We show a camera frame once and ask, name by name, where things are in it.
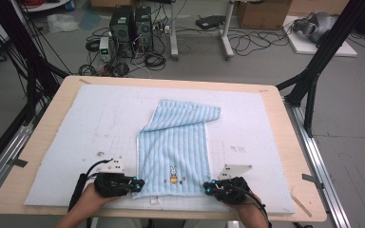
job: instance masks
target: towel tag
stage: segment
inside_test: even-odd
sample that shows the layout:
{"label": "towel tag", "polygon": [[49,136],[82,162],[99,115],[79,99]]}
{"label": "towel tag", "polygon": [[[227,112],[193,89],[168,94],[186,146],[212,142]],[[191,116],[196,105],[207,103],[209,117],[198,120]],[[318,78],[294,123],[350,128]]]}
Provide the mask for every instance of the towel tag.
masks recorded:
{"label": "towel tag", "polygon": [[150,197],[150,204],[160,204],[159,197]]}
{"label": "towel tag", "polygon": [[219,180],[233,179],[253,168],[251,164],[225,164],[218,176]]}

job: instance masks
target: towel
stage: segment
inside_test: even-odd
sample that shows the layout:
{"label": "towel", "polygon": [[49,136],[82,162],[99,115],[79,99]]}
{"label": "towel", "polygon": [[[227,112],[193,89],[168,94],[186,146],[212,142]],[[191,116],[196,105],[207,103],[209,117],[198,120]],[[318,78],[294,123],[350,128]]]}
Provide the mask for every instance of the towel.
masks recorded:
{"label": "towel", "polygon": [[138,176],[148,196],[201,196],[210,180],[205,123],[217,120],[216,106],[161,100],[138,136]]}

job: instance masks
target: floor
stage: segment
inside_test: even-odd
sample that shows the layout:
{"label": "floor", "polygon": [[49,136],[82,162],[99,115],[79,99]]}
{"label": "floor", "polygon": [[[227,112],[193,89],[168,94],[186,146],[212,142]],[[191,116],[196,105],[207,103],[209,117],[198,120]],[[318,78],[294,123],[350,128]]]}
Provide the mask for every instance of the floor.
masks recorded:
{"label": "floor", "polygon": [[[100,12],[90,9],[72,12],[52,9],[34,14],[33,17],[45,28],[47,24],[44,23],[44,18],[53,13],[73,15],[76,22],[84,24],[83,29],[73,32],[46,34],[49,43],[67,67],[76,73],[79,66],[86,63],[86,38],[94,30],[107,27],[108,17],[98,18],[97,14]],[[178,24],[194,28],[196,18],[196,15],[182,16],[179,17]],[[232,27],[236,26],[237,21],[233,18]],[[365,46],[365,40],[352,39]],[[179,32],[178,43],[179,61],[170,58],[170,50],[167,48],[163,55],[167,59],[165,69],[150,70],[149,73],[138,69],[127,76],[277,85],[299,74],[313,57],[295,54],[290,45],[286,45],[271,46],[254,51],[248,56],[236,54],[231,60],[225,61],[217,33]],[[348,43],[357,52],[356,58],[333,58],[318,81],[313,133],[351,226],[365,227],[365,47],[351,40]],[[47,45],[45,49],[49,60],[54,65],[63,67]],[[94,64],[95,67],[102,65],[100,61]],[[282,90],[281,95],[288,92],[290,88]],[[0,62],[0,136],[25,103],[23,89],[11,62]],[[0,227],[35,227],[37,224],[39,227],[52,227],[59,219],[60,217],[49,216],[0,215]],[[295,227],[288,222],[273,224],[274,227]],[[330,218],[322,223],[311,224],[313,227],[335,227]]]}

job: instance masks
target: wooden table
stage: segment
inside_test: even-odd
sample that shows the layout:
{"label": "wooden table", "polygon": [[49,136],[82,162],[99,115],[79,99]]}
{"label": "wooden table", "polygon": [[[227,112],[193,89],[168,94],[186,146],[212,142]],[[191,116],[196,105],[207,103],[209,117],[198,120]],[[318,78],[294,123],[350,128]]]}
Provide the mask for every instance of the wooden table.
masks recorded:
{"label": "wooden table", "polygon": [[[264,102],[285,177],[287,178],[290,193],[296,206],[296,212],[293,215],[270,216],[269,219],[324,221],[327,218],[315,185],[312,182],[302,179],[302,174],[311,174],[282,99],[274,86],[82,76],[69,76],[64,80],[45,115],[35,128],[29,142],[19,157],[19,159],[29,163],[24,168],[13,166],[0,189],[0,214],[64,215],[67,213],[67,208],[64,207],[25,206],[24,201],[34,182],[41,160],[48,151],[59,126],[67,115],[67,111],[72,106],[79,88],[83,84],[191,88],[259,93]],[[131,209],[102,209],[97,216],[167,219],[238,219],[234,213]]]}

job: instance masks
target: human hand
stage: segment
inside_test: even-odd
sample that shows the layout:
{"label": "human hand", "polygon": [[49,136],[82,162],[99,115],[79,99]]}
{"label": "human hand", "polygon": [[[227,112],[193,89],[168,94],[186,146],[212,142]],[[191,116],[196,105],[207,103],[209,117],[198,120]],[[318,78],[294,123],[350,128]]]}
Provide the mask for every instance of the human hand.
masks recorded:
{"label": "human hand", "polygon": [[114,201],[119,197],[103,198],[94,187],[94,183],[90,183],[85,188],[82,196],[76,204],[67,213],[67,215],[55,226],[60,227],[77,227],[85,219],[92,217],[102,206],[108,202]]}
{"label": "human hand", "polygon": [[[254,197],[261,202],[260,198],[254,194]],[[267,228],[268,220],[265,222],[265,217],[257,207],[257,205],[250,199],[246,198],[241,204],[228,204],[227,206],[233,208],[239,214],[241,222],[246,228]]]}

